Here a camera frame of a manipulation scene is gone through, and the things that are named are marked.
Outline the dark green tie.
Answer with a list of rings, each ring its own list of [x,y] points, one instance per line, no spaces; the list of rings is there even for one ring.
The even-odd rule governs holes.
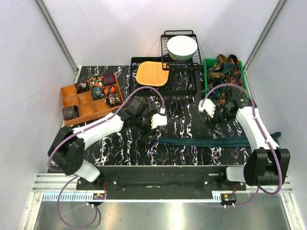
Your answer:
[[[160,137],[159,144],[176,145],[176,146],[192,146],[192,147],[250,147],[247,137],[229,137],[229,138],[166,138]]]

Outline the brown blue tie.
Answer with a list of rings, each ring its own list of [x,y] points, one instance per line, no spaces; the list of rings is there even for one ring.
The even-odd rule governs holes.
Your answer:
[[[79,117],[79,109],[77,105],[72,105],[62,109],[62,115],[65,121],[76,119]]]

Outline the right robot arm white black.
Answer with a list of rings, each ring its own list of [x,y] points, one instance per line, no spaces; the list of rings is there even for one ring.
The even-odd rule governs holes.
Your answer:
[[[214,121],[230,119],[243,128],[250,144],[251,155],[245,166],[227,167],[225,174],[218,177],[218,185],[230,189],[235,182],[250,186],[283,185],[290,161],[288,149],[280,148],[265,127],[258,108],[252,106],[240,90],[228,88],[225,103],[215,108]]]

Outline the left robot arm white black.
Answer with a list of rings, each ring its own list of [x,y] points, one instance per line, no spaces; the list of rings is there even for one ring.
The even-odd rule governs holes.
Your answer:
[[[48,151],[48,161],[54,162],[66,175],[87,181],[94,190],[103,186],[103,177],[92,163],[84,158],[84,151],[98,140],[130,127],[150,132],[166,125],[165,107],[154,110],[147,101],[136,97],[127,106],[120,106],[105,117],[88,125],[71,129],[62,127]]]

